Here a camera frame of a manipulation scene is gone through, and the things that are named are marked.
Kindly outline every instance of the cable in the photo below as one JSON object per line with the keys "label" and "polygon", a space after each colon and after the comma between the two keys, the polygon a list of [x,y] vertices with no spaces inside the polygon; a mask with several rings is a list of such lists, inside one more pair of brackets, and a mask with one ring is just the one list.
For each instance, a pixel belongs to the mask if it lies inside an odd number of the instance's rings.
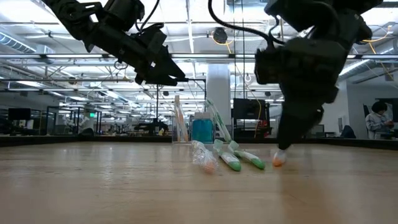
{"label": "cable", "polygon": [[221,19],[219,19],[219,18],[215,15],[215,13],[214,13],[214,11],[213,11],[212,5],[213,5],[213,0],[208,0],[207,8],[208,8],[208,10],[209,10],[210,16],[211,16],[217,23],[219,23],[220,25],[225,26],[225,27],[228,27],[228,28],[230,28],[230,29],[236,29],[236,30],[240,30],[240,31],[246,31],[246,32],[249,32],[249,33],[252,33],[252,34],[259,35],[260,37],[264,38],[264,39],[268,42],[268,40],[269,40],[268,35],[265,34],[265,33],[263,33],[263,32],[261,32],[261,31],[258,31],[258,30],[252,29],[252,28],[246,28],[246,27],[239,27],[239,26],[231,25],[231,24],[228,24],[228,23],[222,21]]}
{"label": "cable", "polygon": [[275,19],[275,21],[276,21],[276,24],[269,30],[268,36],[271,38],[271,40],[272,40],[273,42],[275,42],[275,43],[277,43],[277,44],[282,44],[282,45],[284,45],[284,44],[285,44],[284,41],[281,41],[281,40],[276,39],[276,38],[272,35],[272,33],[271,33],[276,27],[279,26],[279,22],[280,22],[280,20],[279,20],[276,16],[274,16],[274,19]]}
{"label": "cable", "polygon": [[136,29],[138,32],[141,32],[141,29],[138,27],[138,23],[136,22]]}
{"label": "cable", "polygon": [[[355,47],[353,47],[353,50],[355,50],[355,52],[356,52],[357,54],[359,54],[359,52],[355,49]],[[369,67],[369,65],[367,65],[366,63],[365,63],[365,66],[367,66],[367,68],[369,69],[370,72],[373,73],[373,75],[375,75],[375,76],[377,76],[377,77],[381,77],[381,75],[378,75],[376,72],[374,72],[374,71],[371,69],[371,67]],[[389,82],[387,82],[387,83],[388,83],[390,86],[392,86],[392,87],[398,89],[398,86],[395,86],[395,85],[393,85],[393,84],[391,84],[391,83],[389,83]]]}
{"label": "cable", "polygon": [[231,54],[232,52],[231,52],[231,49],[230,49],[229,45],[230,45],[232,42],[234,42],[234,41],[231,40],[231,42],[229,42],[229,43],[220,44],[220,43],[218,43],[218,42],[214,39],[214,35],[213,35],[213,34],[214,34],[214,31],[211,32],[211,38],[213,39],[214,43],[216,43],[216,44],[218,44],[218,45],[226,45],[226,47],[228,48],[229,53]]}
{"label": "cable", "polygon": [[142,30],[144,29],[144,26],[148,23],[149,19],[152,17],[154,12],[156,11],[157,6],[159,5],[159,3],[160,3],[160,0],[157,0],[156,3],[155,3],[154,8],[152,9],[152,12],[150,12],[150,14],[147,17],[147,19],[141,24],[140,32],[142,32]]}
{"label": "cable", "polygon": [[380,40],[382,40],[382,39],[385,39],[387,36],[388,36],[388,32],[390,31],[390,27],[388,27],[388,29],[387,29],[387,32],[386,32],[386,34],[384,35],[384,37],[381,37],[381,38],[379,38],[379,39],[377,39],[377,40],[362,40],[362,42],[366,42],[366,43],[374,43],[374,42],[377,42],[377,41],[380,41]]}
{"label": "cable", "polygon": [[[373,51],[374,54],[376,53],[376,50],[374,49],[372,43],[369,42],[369,46],[371,46],[371,49]],[[386,71],[386,73],[390,76],[391,80],[394,80],[394,77],[390,74],[390,72],[387,70],[387,68],[384,66],[384,64],[382,62],[380,62],[381,66],[384,68],[384,70]]]}
{"label": "cable", "polygon": [[[236,65],[235,65],[235,68],[238,69],[239,75],[244,79],[244,76],[242,75],[241,71],[239,70],[239,68],[238,68]],[[246,82],[243,82],[243,83],[244,83],[244,85],[246,86],[246,88],[250,91],[250,93],[253,95],[254,99],[256,99],[257,102],[259,103],[260,110],[259,110],[259,117],[257,118],[257,120],[260,121],[260,117],[261,117],[261,103],[260,103],[259,99],[257,99],[257,97],[254,95],[254,93],[251,91],[251,89],[250,89],[249,86],[246,84]],[[256,123],[256,128],[255,128],[255,130],[254,130],[254,137],[257,136],[257,128],[258,128],[258,125],[259,125],[259,123],[257,122],[257,123]]]}

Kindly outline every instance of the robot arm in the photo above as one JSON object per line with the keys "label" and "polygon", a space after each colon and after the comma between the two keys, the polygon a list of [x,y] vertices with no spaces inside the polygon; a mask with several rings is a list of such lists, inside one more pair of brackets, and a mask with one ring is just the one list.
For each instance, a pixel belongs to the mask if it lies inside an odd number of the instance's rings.
{"label": "robot arm", "polygon": [[147,84],[175,86],[178,81],[185,81],[185,74],[163,46],[167,37],[160,30],[163,24],[154,24],[137,34],[126,34],[144,17],[144,5],[140,0],[109,0],[105,7],[100,2],[79,3],[76,0],[43,2],[76,40],[84,42],[88,52],[97,46],[119,62],[134,67],[138,84],[146,81]]}
{"label": "robot arm", "polygon": [[361,14],[383,0],[268,0],[265,12],[283,18],[296,31],[313,27],[307,37],[286,43],[271,32],[237,27],[217,18],[208,1],[212,18],[231,29],[260,35],[267,48],[257,50],[254,73],[259,84],[278,83],[285,101],[278,129],[280,149],[287,149],[322,120],[325,103],[334,102],[335,86],[354,43],[372,37]]}

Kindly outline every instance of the wooden table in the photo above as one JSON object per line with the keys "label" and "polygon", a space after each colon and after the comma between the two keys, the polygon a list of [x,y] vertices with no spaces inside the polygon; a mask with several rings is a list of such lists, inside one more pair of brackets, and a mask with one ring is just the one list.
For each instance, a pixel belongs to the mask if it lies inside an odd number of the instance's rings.
{"label": "wooden table", "polygon": [[[275,146],[242,145],[271,161]],[[217,175],[183,145],[0,149],[1,223],[360,223],[398,220],[398,152],[296,145],[288,163]]]}

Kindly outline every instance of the plastic bag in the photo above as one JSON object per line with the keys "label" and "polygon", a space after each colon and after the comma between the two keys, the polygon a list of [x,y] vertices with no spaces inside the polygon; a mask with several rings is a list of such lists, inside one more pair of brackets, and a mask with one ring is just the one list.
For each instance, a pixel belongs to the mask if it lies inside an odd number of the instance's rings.
{"label": "plastic bag", "polygon": [[218,163],[213,153],[206,149],[202,142],[192,141],[193,159],[195,165],[199,165],[206,173],[214,174]]}

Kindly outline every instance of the person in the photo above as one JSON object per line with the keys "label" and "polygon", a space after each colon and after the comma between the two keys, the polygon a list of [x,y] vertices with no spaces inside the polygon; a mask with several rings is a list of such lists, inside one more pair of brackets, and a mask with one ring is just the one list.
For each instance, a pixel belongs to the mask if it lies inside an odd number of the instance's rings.
{"label": "person", "polygon": [[385,103],[378,101],[373,104],[372,112],[365,118],[369,139],[381,139],[382,133],[387,133],[389,129],[394,127],[394,122],[388,120],[384,114],[386,111],[387,105]]}

